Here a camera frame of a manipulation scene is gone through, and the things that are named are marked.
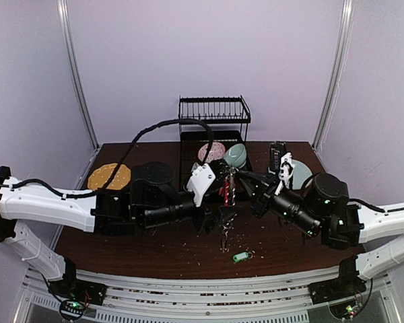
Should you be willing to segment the green tag key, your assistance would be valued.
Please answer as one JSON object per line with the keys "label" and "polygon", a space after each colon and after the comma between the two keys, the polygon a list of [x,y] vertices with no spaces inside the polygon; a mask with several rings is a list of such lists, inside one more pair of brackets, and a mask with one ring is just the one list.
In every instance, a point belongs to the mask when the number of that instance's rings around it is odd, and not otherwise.
{"label": "green tag key", "polygon": [[254,255],[255,255],[254,252],[251,250],[239,252],[233,255],[232,260],[235,264],[237,264],[239,262],[250,260],[251,258],[253,258]]}

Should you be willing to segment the large grey red keyring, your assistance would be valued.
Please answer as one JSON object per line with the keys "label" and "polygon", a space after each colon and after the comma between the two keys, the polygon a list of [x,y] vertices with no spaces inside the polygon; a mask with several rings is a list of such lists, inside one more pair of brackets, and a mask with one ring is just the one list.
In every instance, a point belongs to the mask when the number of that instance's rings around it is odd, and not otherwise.
{"label": "large grey red keyring", "polygon": [[[220,190],[224,196],[224,205],[226,206],[234,206],[236,204],[235,197],[236,197],[236,184],[235,184],[235,168],[230,168],[226,177],[224,178],[224,187]],[[228,247],[228,236],[229,231],[231,230],[222,231],[222,239],[221,239],[221,247],[220,250],[222,253],[229,252]]]}

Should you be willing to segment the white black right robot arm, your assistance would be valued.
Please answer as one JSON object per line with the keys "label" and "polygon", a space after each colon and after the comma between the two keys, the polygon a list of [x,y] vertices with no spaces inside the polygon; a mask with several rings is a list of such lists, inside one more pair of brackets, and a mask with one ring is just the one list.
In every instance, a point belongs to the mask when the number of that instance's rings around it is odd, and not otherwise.
{"label": "white black right robot arm", "polygon": [[276,214],[297,227],[305,237],[319,236],[321,243],[345,250],[373,240],[392,240],[373,251],[343,260],[332,292],[347,296],[358,281],[367,281],[404,262],[404,203],[377,207],[349,197],[347,184],[328,173],[306,180],[303,193],[285,186],[273,174],[239,171],[238,180],[251,203],[253,215]]}

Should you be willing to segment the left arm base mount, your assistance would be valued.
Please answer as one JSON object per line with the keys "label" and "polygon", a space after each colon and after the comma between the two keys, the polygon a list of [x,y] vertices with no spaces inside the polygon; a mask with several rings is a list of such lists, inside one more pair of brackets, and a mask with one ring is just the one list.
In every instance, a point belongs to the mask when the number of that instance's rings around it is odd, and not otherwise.
{"label": "left arm base mount", "polygon": [[61,281],[47,281],[48,292],[59,302],[59,314],[66,321],[81,319],[90,305],[102,306],[107,286],[101,283],[76,280],[70,286]]}

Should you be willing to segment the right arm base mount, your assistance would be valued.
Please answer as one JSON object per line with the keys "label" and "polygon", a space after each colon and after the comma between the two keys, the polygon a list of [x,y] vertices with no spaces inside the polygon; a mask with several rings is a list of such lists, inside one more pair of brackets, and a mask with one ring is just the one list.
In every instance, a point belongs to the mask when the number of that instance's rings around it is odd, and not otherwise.
{"label": "right arm base mount", "polygon": [[330,314],[338,320],[351,320],[364,308],[365,281],[340,278],[311,283],[308,292],[314,305],[326,303]]}

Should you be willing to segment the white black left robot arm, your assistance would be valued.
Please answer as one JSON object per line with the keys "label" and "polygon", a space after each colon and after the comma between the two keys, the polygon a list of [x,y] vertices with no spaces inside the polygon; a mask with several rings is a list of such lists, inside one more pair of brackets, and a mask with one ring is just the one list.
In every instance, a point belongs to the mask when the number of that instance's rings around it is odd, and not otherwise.
{"label": "white black left robot arm", "polygon": [[129,236],[136,231],[191,221],[197,231],[225,228],[238,211],[226,203],[210,211],[203,199],[218,191],[224,176],[208,164],[198,166],[184,191],[173,187],[174,170],[162,162],[136,166],[120,176],[122,188],[56,190],[41,180],[19,181],[0,167],[0,243],[35,267],[69,299],[83,293],[75,265],[47,247],[27,226],[37,221],[73,227],[101,236]]}

